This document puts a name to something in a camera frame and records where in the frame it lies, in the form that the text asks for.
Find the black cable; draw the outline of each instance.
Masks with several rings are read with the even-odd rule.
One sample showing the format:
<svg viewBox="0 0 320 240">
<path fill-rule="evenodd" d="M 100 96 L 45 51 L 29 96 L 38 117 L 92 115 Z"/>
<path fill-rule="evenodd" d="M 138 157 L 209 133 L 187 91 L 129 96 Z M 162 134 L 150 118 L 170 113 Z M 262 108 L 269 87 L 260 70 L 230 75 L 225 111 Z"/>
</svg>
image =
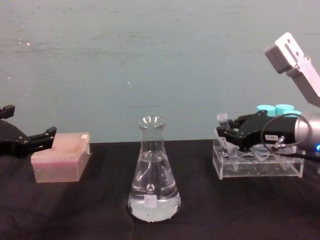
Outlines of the black cable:
<svg viewBox="0 0 320 240">
<path fill-rule="evenodd" d="M 303 121 L 307 124 L 307 135 L 306 137 L 301 140 L 301 141 L 298 141 L 298 142 L 295 142 L 295 143 L 291 143 L 291 144 L 287 144 L 287 147 L 290 147 L 290 146 L 295 146 L 295 145 L 299 145 L 299 144 L 302 144 L 303 142 L 305 142 L 312 134 L 312 127 L 309 123 L 309 121 L 302 115 L 300 114 L 297 114 L 297 113 L 286 113 L 286 114 L 283 114 L 283 115 L 280 115 L 280 116 L 276 116 L 275 118 L 272 118 L 271 120 L 269 120 L 262 128 L 261 130 L 261 134 L 260 134 L 260 141 L 262 143 L 262 145 L 272 154 L 275 154 L 275 155 L 279 155 L 279 156 L 283 156 L 283 157 L 293 157 L 293 158 L 306 158 L 307 156 L 306 155 L 303 155 L 303 154 L 298 154 L 298 153 L 288 153 L 288 154 L 285 154 L 285 153 L 278 153 L 276 151 L 273 151 L 271 148 L 269 148 L 267 146 L 267 144 L 265 143 L 264 141 L 264 132 L 265 132 L 265 129 L 275 120 L 277 119 L 280 119 L 280 118 L 283 118 L 285 116 L 297 116 L 301 119 L 303 119 Z"/>
</svg>

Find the teal bottle cap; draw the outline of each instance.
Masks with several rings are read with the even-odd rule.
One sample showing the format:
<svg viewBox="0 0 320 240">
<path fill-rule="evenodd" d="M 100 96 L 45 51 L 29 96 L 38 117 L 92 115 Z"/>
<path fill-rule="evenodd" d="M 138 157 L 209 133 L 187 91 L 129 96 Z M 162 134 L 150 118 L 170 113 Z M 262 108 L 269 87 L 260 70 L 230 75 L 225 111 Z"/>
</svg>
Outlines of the teal bottle cap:
<svg viewBox="0 0 320 240">
<path fill-rule="evenodd" d="M 295 109 L 294 106 L 288 105 L 288 104 L 278 104 L 278 105 L 275 105 L 275 112 L 276 112 L 276 114 L 278 114 L 278 115 L 284 114 L 284 111 L 285 111 L 285 110 L 294 110 L 294 109 Z"/>
<path fill-rule="evenodd" d="M 259 105 L 256 107 L 257 111 L 261 111 L 261 110 L 267 110 L 268 113 L 267 115 L 269 117 L 273 117 L 274 115 L 276 115 L 276 108 L 272 105 Z"/>
<path fill-rule="evenodd" d="M 299 115 L 301 115 L 301 112 L 297 111 L 297 110 L 284 110 L 283 114 L 299 114 Z M 289 115 L 289 116 L 286 116 L 286 117 L 296 117 L 297 118 L 298 116 Z"/>
</svg>

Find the erlenmeyer flask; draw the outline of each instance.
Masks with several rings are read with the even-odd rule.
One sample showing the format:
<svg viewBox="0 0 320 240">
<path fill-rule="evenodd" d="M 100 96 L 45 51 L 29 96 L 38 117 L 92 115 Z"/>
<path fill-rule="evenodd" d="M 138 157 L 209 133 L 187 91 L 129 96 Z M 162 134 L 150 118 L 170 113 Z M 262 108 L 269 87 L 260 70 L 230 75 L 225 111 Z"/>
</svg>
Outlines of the erlenmeyer flask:
<svg viewBox="0 0 320 240">
<path fill-rule="evenodd" d="M 159 116 L 146 116 L 138 120 L 141 149 L 128 208 L 136 218 L 147 222 L 171 218 L 181 204 L 164 146 L 165 125 L 166 120 Z"/>
</svg>

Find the clear liquid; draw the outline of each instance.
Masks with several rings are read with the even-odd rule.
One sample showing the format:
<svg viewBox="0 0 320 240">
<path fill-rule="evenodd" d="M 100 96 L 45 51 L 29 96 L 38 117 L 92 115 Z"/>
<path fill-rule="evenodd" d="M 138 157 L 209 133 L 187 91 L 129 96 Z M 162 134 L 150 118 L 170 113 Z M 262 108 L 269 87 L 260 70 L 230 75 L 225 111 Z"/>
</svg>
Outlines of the clear liquid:
<svg viewBox="0 0 320 240">
<path fill-rule="evenodd" d="M 163 221 L 179 210 L 180 203 L 167 155 L 159 150 L 141 153 L 128 200 L 131 213 L 147 222 Z"/>
</svg>

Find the white label sticker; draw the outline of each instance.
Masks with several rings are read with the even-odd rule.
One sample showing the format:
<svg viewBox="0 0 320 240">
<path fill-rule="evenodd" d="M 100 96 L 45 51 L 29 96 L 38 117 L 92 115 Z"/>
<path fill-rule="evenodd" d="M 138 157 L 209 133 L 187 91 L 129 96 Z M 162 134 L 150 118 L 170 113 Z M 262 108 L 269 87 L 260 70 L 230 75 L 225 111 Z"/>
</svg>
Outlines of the white label sticker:
<svg viewBox="0 0 320 240">
<path fill-rule="evenodd" d="M 144 206 L 149 209 L 157 207 L 157 195 L 144 195 Z"/>
<path fill-rule="evenodd" d="M 265 140 L 268 141 L 278 141 L 278 136 L 277 135 L 265 135 Z"/>
</svg>

